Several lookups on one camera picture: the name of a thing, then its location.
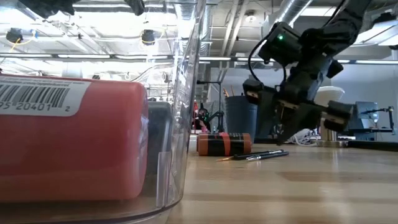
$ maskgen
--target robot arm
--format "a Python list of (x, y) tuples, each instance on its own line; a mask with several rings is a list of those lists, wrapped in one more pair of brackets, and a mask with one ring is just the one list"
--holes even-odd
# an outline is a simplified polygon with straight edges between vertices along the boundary
[(275, 119), (283, 125), (278, 136), (280, 144), (304, 128), (316, 128), (321, 117), (326, 119), (328, 129), (344, 129), (351, 116), (350, 105), (331, 101), (329, 107), (323, 107), (313, 100), (323, 78), (332, 78), (343, 70), (333, 57), (355, 42), (370, 2), (348, 0), (330, 22), (302, 35), (284, 22), (273, 26), (258, 55), (265, 63), (273, 58), (283, 67), (298, 63), (290, 69), (290, 76), (282, 81), (279, 90), (264, 86), (258, 79), (244, 82), (246, 98), (258, 104), (257, 134), (267, 134)]

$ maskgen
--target gray trash can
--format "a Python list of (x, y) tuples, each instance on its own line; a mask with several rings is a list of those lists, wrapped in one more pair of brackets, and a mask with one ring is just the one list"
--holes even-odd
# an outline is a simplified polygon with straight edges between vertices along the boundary
[(257, 105), (248, 102), (245, 96), (225, 98), (226, 125), (229, 133), (249, 133), (251, 142), (256, 135)]

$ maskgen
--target pen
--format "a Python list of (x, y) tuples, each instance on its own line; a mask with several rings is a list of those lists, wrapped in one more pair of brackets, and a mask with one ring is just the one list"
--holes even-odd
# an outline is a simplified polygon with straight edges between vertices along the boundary
[(228, 94), (228, 92), (226, 91), (226, 89), (223, 88), (223, 90), (224, 90), (224, 96), (225, 96), (225, 97), (229, 97), (229, 94)]
[(262, 159), (269, 159), (269, 158), (274, 158), (274, 157), (279, 157), (279, 156), (287, 156), (289, 155), (289, 152), (280, 152), (280, 153), (273, 153), (273, 154), (268, 154), (268, 155), (260, 155), (260, 156), (251, 156), (246, 158), (248, 161), (258, 161)]
[(264, 151), (264, 152), (252, 152), (252, 153), (247, 153), (247, 154), (235, 154), (234, 156), (224, 158), (224, 159), (218, 159), (217, 161), (230, 161), (230, 160), (245, 160), (248, 157), (252, 156), (263, 156), (263, 155), (268, 155), (272, 153), (278, 153), (278, 152), (284, 152), (283, 150), (278, 150), (278, 151)]

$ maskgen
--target wooden tabletop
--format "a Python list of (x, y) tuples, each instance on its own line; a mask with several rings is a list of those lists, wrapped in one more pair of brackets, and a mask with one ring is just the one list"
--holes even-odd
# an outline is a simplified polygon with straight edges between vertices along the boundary
[(190, 152), (168, 224), (398, 223), (398, 153), (255, 145), (288, 156), (216, 162)]

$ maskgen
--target red cylinder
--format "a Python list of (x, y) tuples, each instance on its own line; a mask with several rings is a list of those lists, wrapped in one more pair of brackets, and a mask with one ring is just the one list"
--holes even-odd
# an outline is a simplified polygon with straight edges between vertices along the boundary
[[(0, 202), (121, 200), (141, 192), (147, 159), (144, 86), (1, 75), (0, 95), (7, 85), (0, 96)], [(10, 88), (17, 90), (5, 98)], [(56, 88), (53, 96), (48, 100), (47, 92), (43, 99), (49, 88)]]

